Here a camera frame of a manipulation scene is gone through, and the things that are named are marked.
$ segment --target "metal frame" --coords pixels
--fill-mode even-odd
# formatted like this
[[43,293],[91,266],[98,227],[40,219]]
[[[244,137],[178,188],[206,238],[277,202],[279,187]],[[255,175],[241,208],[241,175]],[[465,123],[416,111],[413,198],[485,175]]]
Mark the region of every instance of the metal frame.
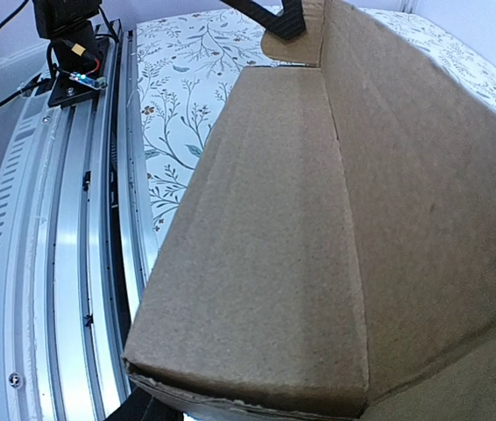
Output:
[[401,0],[400,11],[404,13],[415,13],[419,0]]
[[[120,359],[120,326],[129,316],[118,307],[129,300],[118,295],[117,282],[136,285],[140,296],[156,243],[133,95],[135,45],[130,34],[121,44],[120,58],[121,47],[110,40],[110,88],[99,99],[64,109],[48,109],[48,94],[25,99],[4,156],[0,421],[103,420],[131,392]],[[117,156],[119,194],[110,165],[116,123],[117,155],[124,154]],[[112,232],[114,209],[127,228],[121,245]],[[120,246],[125,280],[114,276]]]
[[135,318],[143,289],[158,253],[146,179],[143,130],[137,91],[137,40],[123,40],[117,127],[117,187],[125,283],[131,319]]

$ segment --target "cardboard flap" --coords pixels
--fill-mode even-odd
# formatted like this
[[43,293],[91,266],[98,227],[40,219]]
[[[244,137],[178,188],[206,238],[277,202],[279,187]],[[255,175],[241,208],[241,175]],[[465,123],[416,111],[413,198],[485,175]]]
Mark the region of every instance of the cardboard flap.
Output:
[[262,50],[271,59],[290,63],[320,64],[325,0],[302,0],[307,30],[297,39],[284,41],[266,31]]
[[496,113],[350,5],[325,16],[374,401],[496,330]]
[[331,417],[362,410],[361,284],[319,69],[243,71],[168,233],[125,358],[135,374],[214,398]]

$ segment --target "cardboard edge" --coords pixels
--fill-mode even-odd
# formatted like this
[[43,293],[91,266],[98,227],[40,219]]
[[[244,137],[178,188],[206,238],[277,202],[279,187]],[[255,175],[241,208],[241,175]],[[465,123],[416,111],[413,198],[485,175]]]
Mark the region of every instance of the cardboard edge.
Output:
[[139,374],[131,374],[131,380],[140,388],[153,395],[162,403],[186,412],[190,416],[215,420],[257,421],[261,419],[309,420],[309,421],[351,421],[346,417],[325,417],[304,412],[270,410],[262,406],[248,404],[241,400],[230,400],[204,396],[184,389],[177,389]]

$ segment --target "ventilation slot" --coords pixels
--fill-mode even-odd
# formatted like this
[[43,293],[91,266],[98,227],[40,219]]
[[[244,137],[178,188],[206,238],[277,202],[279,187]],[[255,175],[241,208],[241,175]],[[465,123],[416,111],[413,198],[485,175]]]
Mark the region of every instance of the ventilation slot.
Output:
[[34,133],[34,130],[31,129],[31,130],[26,130],[24,132],[21,132],[15,139],[14,139],[14,142],[13,144],[16,144],[18,143],[20,140],[23,140],[25,138],[28,138],[30,136],[32,136],[32,134]]

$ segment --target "white wall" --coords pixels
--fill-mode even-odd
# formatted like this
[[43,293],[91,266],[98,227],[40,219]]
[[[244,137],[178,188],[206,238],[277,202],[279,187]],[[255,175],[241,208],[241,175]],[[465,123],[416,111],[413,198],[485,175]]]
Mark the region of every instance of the white wall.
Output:
[[446,29],[496,66],[496,0],[420,0],[416,13]]
[[[22,0],[0,0],[0,22],[14,11]],[[280,4],[280,0],[258,0],[260,4]],[[349,0],[360,7],[400,8],[400,0]],[[124,29],[156,18],[227,7],[219,0],[103,0],[109,18],[120,18]],[[0,32],[0,57],[10,57],[45,42],[38,37],[32,2]]]

